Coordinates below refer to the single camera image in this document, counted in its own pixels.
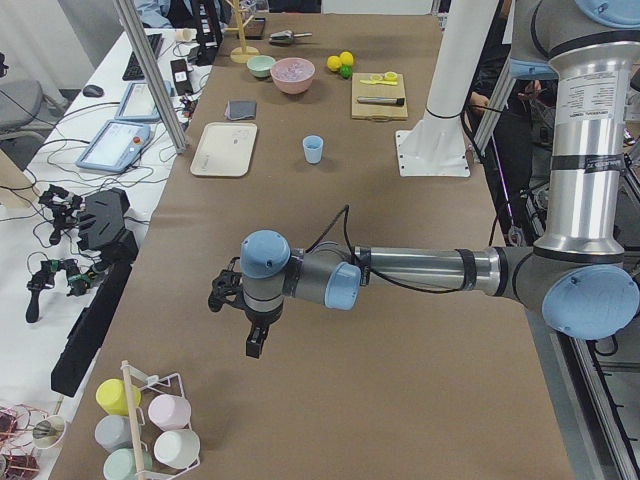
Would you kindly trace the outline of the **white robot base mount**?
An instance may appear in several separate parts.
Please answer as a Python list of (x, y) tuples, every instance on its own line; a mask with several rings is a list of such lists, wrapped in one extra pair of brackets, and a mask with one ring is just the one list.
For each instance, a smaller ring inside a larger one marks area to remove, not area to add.
[(424, 115), (413, 129), (396, 132), (401, 176), (470, 175), (460, 115), (497, 10), (496, 1), (450, 4)]

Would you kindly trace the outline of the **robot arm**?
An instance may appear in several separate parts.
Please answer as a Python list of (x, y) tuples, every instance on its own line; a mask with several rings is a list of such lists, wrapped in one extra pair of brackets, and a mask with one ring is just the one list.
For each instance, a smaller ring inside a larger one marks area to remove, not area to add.
[(558, 81), (543, 235), (531, 246), (478, 244), (476, 215), (491, 204), (467, 162), (460, 116), (466, 90), (499, 5), (455, 1), (449, 11), (423, 117), (395, 136), (388, 180), (338, 184), (364, 219), (363, 246), (323, 232), (294, 247), (302, 219), (245, 238), (233, 273), (232, 305), (251, 329), (258, 357), (287, 298), (351, 309), (365, 286), (427, 294), (480, 291), (511, 299), (565, 335), (596, 340), (637, 314), (639, 288), (624, 270), (614, 223), (624, 169), (625, 99), (639, 57), (635, 1), (517, 1), (510, 71)]

